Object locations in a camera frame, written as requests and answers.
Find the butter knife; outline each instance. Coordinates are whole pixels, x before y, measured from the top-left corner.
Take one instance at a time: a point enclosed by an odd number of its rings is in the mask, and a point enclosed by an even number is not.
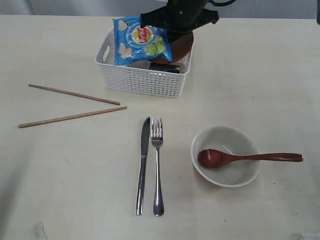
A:
[[[136,196],[136,214],[142,215],[142,208],[144,205],[144,194],[145,194],[145,180],[146,180],[146,167],[149,147],[149,136],[150,136],[150,117],[144,120],[141,132],[141,167],[138,184],[138,194]]]

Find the spoon handle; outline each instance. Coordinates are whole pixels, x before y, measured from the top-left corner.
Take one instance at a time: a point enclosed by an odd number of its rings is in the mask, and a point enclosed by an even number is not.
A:
[[[250,156],[234,156],[236,160],[268,160],[279,162],[302,162],[304,157],[297,153],[267,153]]]

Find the white bowl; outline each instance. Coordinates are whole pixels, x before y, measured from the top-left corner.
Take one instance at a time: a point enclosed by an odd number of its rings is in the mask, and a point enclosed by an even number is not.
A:
[[[250,138],[237,129],[212,126],[199,132],[190,148],[195,169],[209,182],[227,188],[249,184],[260,171],[259,160],[239,160],[218,168],[203,167],[198,162],[198,153],[205,149],[216,149],[232,155],[259,154],[258,148]]]

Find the knife handle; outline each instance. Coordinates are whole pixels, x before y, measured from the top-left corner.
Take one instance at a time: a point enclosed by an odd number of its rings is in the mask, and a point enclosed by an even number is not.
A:
[[[139,175],[139,184],[138,184],[138,194],[136,196],[136,208],[135,208],[135,213],[138,216],[142,215],[142,208],[144,205],[146,168],[147,168],[147,157],[142,156],[140,175]]]

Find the silverware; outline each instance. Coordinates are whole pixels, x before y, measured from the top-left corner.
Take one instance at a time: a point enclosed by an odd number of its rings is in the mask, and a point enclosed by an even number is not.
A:
[[[153,202],[153,214],[161,216],[164,214],[164,201],[162,198],[161,181],[160,181],[160,147],[164,143],[162,119],[152,118],[151,126],[151,143],[156,149],[156,178],[155,192]]]
[[[139,174],[138,194],[136,196],[135,213],[142,215],[145,194],[146,167],[148,157],[148,146],[150,136],[150,117],[144,120],[141,132],[141,167]]]

